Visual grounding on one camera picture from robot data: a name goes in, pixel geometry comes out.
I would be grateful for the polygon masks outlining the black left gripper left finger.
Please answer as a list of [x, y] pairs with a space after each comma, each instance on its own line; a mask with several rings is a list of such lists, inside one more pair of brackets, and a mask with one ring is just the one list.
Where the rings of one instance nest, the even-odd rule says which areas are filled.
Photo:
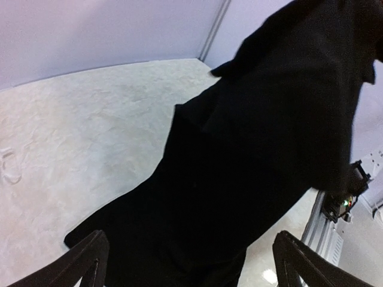
[[51, 264], [10, 287], [104, 286], [109, 249], [105, 233], [96, 230]]

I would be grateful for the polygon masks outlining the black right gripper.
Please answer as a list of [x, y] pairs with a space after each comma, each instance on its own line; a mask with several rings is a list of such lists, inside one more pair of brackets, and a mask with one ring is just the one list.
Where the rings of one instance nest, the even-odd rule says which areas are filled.
[[372, 180], [369, 172], [362, 167], [362, 160], [351, 164], [348, 186], [341, 195], [325, 193], [322, 204], [322, 213], [330, 221], [338, 221], [353, 208], [358, 197], [368, 189], [368, 183]]

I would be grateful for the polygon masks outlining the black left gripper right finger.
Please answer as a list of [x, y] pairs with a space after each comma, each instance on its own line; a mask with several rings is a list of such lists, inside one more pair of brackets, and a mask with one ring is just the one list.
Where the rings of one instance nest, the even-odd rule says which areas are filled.
[[368, 287], [368, 283], [334, 266], [288, 231], [276, 235], [272, 245], [278, 285], [297, 287]]

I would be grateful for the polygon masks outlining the black t-shirt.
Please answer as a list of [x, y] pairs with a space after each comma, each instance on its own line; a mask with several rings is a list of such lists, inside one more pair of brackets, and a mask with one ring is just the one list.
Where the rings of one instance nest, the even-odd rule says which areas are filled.
[[236, 286], [247, 247], [307, 190], [346, 189], [360, 90], [381, 59], [381, 1], [291, 1], [176, 105], [153, 174], [65, 244], [106, 234], [106, 286]]

